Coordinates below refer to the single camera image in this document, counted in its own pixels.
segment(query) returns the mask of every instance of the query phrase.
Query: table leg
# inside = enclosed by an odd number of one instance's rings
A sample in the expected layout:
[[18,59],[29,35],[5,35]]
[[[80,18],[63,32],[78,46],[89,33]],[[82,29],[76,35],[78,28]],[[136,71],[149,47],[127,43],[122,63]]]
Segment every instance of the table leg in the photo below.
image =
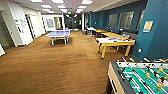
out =
[[120,46],[118,45],[118,46],[117,46],[117,51],[119,50],[119,48],[120,48]]
[[98,48],[98,53],[100,53],[100,44],[99,44],[99,48]]
[[67,41],[68,41],[68,38],[69,38],[69,37],[67,37]]
[[51,43],[52,45],[54,45],[54,38],[51,38]]
[[126,49],[126,52],[125,52],[125,56],[128,56],[128,53],[129,53],[130,48],[131,48],[131,45],[128,45],[128,46],[127,46],[127,49]]
[[111,91],[112,91],[112,85],[111,85],[111,82],[110,82],[110,79],[108,77],[108,80],[107,80],[107,86],[106,86],[106,94],[111,94]]
[[66,44],[66,38],[64,38],[65,44]]
[[103,46],[103,51],[102,51],[102,59],[104,59],[105,52],[106,52],[106,45],[105,45],[105,46]]

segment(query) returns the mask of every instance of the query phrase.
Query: window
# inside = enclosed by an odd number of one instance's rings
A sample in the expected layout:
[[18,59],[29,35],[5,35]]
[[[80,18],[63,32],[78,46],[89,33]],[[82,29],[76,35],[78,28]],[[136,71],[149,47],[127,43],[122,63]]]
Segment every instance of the window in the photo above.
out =
[[137,25],[137,30],[140,29],[140,26],[141,26],[141,23],[142,23],[142,19],[144,17],[144,14],[145,14],[145,10],[142,10],[141,12],[141,17],[139,18],[139,22],[138,22],[138,25]]
[[134,12],[125,12],[120,14],[118,27],[130,28]]
[[112,14],[109,17],[109,26],[110,27],[116,27],[116,21],[117,21],[117,14]]

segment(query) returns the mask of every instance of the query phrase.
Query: wooden table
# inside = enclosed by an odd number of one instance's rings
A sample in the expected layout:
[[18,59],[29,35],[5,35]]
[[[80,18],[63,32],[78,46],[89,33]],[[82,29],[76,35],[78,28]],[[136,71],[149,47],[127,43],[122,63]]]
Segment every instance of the wooden table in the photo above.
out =
[[125,52],[125,56],[128,56],[131,45],[135,44],[135,40],[122,41],[122,40],[118,40],[118,39],[109,40],[109,38],[96,38],[96,41],[99,44],[98,53],[100,53],[100,47],[101,46],[103,47],[102,56],[101,56],[102,59],[104,59],[107,46],[110,46],[110,47],[111,46],[117,46],[117,50],[119,50],[120,45],[128,45],[127,49],[126,49],[126,52]]
[[94,30],[96,32],[96,36],[98,33],[107,33],[107,31],[101,30],[101,29],[96,29]]
[[116,33],[111,33],[111,32],[106,32],[106,33],[101,33],[102,35],[106,35],[108,37],[123,37],[122,35],[116,34]]

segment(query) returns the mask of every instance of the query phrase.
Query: white wall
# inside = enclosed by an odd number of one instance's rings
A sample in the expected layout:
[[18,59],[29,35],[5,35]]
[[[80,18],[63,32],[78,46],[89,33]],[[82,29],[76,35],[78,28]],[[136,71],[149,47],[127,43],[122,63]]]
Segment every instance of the white wall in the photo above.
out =
[[[64,23],[63,21],[63,16],[62,15],[42,15],[43,16],[43,19],[44,19],[44,25],[45,25],[45,29],[47,31],[55,31],[55,22],[54,22],[54,17],[61,17],[62,18],[62,22]],[[47,25],[47,19],[52,19],[53,20],[53,24],[54,24],[54,27],[53,28],[49,28],[48,25]]]
[[14,18],[15,26],[17,27],[17,30],[23,42],[23,45],[30,44],[31,42],[33,42],[33,39],[22,6],[12,1],[9,1],[8,5]]
[[5,54],[5,51],[3,50],[3,48],[2,48],[2,46],[0,44],[0,56],[3,55],[3,54]]
[[30,15],[36,38],[40,37],[42,34],[45,34],[41,13],[26,7],[23,7],[23,10],[25,14]]
[[0,9],[3,10],[1,14],[7,25],[11,38],[15,46],[17,47],[18,45],[23,45],[23,42],[21,40],[17,27],[15,26],[14,18],[12,17],[8,2],[9,0],[0,0]]

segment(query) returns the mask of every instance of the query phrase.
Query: doorway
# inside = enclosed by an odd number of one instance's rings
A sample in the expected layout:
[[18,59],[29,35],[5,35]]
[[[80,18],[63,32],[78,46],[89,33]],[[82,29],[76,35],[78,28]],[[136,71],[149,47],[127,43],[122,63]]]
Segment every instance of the doorway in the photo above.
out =
[[69,29],[82,29],[82,18],[80,14],[67,14],[64,15],[65,27]]
[[7,50],[11,47],[14,47],[11,35],[9,34],[8,28],[5,24],[5,21],[0,13],[0,44],[4,50]]

